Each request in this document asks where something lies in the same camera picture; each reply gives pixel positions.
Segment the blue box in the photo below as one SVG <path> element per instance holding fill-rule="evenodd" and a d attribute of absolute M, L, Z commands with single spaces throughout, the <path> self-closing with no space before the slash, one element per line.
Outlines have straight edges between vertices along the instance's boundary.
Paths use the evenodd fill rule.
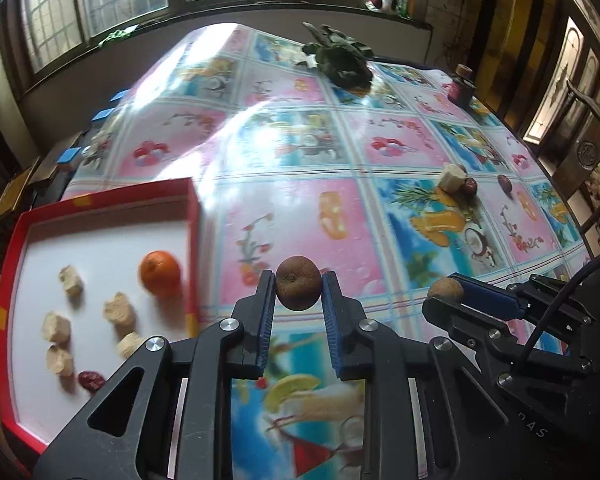
<path fill-rule="evenodd" d="M 113 107 L 105 108 L 104 110 L 100 110 L 92 117 L 91 122 L 101 122 L 102 120 L 107 119 L 112 114 L 113 111 L 114 111 Z"/>
<path fill-rule="evenodd" d="M 125 90 L 121 90 L 119 92 L 117 92 L 110 100 L 110 103 L 114 103 L 114 104 L 118 104 L 119 102 L 121 102 L 126 95 L 129 93 L 128 89 Z"/>
<path fill-rule="evenodd" d="M 82 148 L 67 148 L 56 160 L 56 166 L 59 171 L 76 171 L 81 165 L 83 159 Z"/>

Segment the red tray white inside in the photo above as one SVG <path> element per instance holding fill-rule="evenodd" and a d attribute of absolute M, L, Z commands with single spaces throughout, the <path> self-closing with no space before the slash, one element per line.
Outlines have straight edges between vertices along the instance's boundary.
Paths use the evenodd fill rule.
<path fill-rule="evenodd" d="M 10 444 L 36 460 L 90 397 L 50 372 L 47 312 L 71 323 L 68 350 L 76 372 L 109 377 L 121 365 L 119 333 L 102 316 L 106 300 L 123 292 L 140 336 L 179 340 L 195 333 L 196 252 L 200 206 L 192 179 L 151 181 L 82 195 L 32 209 L 16 223 L 0 283 L 0 415 Z M 162 304 L 143 288 L 138 266 L 163 250 L 181 266 L 181 290 Z M 73 266 L 82 295 L 69 298 L 58 273 Z"/>

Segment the red white helmet on sill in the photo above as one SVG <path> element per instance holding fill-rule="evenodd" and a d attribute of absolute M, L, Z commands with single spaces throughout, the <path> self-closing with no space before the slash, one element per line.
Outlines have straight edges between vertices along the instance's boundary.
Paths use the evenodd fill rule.
<path fill-rule="evenodd" d="M 367 0 L 366 8 L 372 12 L 382 14 L 396 14 L 398 12 L 398 0 Z"/>

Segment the colourful plastic tablecloth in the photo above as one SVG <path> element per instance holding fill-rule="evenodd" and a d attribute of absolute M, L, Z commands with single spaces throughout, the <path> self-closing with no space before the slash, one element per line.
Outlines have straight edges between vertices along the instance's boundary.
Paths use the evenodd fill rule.
<path fill-rule="evenodd" d="M 369 92 L 347 91 L 302 60 L 300 44 L 239 25 L 192 32 L 96 122 L 68 196 L 191 178 L 206 322 L 300 255 L 400 335 L 427 341 L 438 330 L 422 298 L 438 278 L 564 280 L 586 261 L 528 148 L 480 103 L 453 105 L 445 73 L 376 63 Z M 445 164 L 477 181 L 473 200 L 438 187 Z"/>

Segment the brown longan fruit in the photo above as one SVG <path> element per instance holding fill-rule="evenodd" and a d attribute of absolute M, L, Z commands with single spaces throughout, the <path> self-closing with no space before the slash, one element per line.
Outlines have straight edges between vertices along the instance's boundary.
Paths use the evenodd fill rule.
<path fill-rule="evenodd" d="M 304 311 L 320 299 L 323 284 L 316 265 L 303 256 L 285 259 L 275 273 L 276 296 L 288 310 Z"/>

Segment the green bottle on sill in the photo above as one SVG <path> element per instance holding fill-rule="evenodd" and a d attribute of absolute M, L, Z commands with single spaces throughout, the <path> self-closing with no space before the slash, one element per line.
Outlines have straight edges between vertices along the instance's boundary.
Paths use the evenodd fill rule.
<path fill-rule="evenodd" d="M 398 13 L 401 18 L 408 17 L 408 0 L 398 0 Z"/>

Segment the wooden chair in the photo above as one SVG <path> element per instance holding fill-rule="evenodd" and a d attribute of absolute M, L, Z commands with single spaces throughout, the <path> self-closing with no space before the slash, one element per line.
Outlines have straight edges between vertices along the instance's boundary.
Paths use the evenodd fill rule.
<path fill-rule="evenodd" d="M 60 156 L 70 148 L 78 148 L 85 130 L 62 139 L 44 156 L 38 156 L 29 166 L 16 174 L 4 187 L 0 197 L 0 221 L 15 212 L 27 194 L 48 188 L 61 173 Z"/>
<path fill-rule="evenodd" d="M 564 155 L 550 177 L 554 188 L 564 203 L 574 192 L 585 192 L 585 181 L 600 163 L 600 104 L 580 92 L 570 80 L 566 81 L 567 92 L 544 140 L 544 148 L 556 154 L 558 139 L 567 131 L 570 108 L 574 103 L 581 104 L 585 115 L 593 117 L 592 124 L 580 133 L 570 136 L 569 144 L 559 151 Z"/>

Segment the green item on sill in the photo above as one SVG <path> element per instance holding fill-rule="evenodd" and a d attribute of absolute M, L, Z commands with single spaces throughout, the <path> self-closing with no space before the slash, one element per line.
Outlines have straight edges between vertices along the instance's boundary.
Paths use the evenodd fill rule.
<path fill-rule="evenodd" d="M 108 44 L 113 44 L 117 41 L 129 39 L 136 30 L 137 25 L 131 25 L 125 28 L 118 28 L 113 32 L 110 32 L 104 39 L 100 40 L 98 43 L 98 47 L 99 49 L 102 49 L 108 46 Z"/>

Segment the isolated red date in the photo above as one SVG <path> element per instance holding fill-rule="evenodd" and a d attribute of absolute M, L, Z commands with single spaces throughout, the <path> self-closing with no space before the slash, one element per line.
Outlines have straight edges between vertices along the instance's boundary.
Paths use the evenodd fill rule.
<path fill-rule="evenodd" d="M 511 180 L 509 180 L 509 177 L 507 177 L 505 174 L 499 174 L 498 175 L 498 184 L 500 185 L 502 191 L 507 196 L 512 196 L 513 183 Z"/>

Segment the large orange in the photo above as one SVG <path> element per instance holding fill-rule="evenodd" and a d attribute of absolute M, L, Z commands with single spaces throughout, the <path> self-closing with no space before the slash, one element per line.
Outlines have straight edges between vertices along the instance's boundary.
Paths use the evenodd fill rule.
<path fill-rule="evenodd" d="M 181 290 L 182 270 L 170 252 L 148 252 L 138 266 L 138 278 L 143 288 L 155 297 L 176 296 Z"/>

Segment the hexagonal beige rice cake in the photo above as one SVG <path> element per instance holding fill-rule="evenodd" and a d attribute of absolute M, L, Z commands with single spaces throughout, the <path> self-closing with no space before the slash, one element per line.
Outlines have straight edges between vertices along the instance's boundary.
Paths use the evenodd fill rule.
<path fill-rule="evenodd" d="M 66 344 L 71 337 L 70 320 L 56 312 L 47 312 L 43 318 L 41 333 L 52 344 Z"/>

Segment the dark jar with cork lid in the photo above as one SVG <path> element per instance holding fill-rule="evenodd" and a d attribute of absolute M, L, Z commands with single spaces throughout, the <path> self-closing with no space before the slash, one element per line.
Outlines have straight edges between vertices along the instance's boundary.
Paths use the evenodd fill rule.
<path fill-rule="evenodd" d="M 476 86 L 472 80 L 472 69 L 464 64 L 457 64 L 448 89 L 448 99 L 456 106 L 468 108 L 474 97 Z"/>

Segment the cluster beige rice cake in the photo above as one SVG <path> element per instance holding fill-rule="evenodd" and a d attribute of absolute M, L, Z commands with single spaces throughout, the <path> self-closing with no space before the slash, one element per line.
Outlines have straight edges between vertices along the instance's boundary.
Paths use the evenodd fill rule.
<path fill-rule="evenodd" d="M 438 177 L 438 187 L 445 193 L 456 193 L 465 184 L 466 170 L 457 164 L 445 164 Z"/>

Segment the wooden chair left side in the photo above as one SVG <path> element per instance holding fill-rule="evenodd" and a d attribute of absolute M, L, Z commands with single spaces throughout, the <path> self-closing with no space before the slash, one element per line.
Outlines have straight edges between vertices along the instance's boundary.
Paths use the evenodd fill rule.
<path fill-rule="evenodd" d="M 29 166 L 16 174 L 4 187 L 0 197 L 0 221 L 15 212 L 27 194 L 48 188 L 61 173 L 60 156 L 70 148 L 78 148 L 85 130 L 62 139 L 44 156 L 38 156 Z"/>

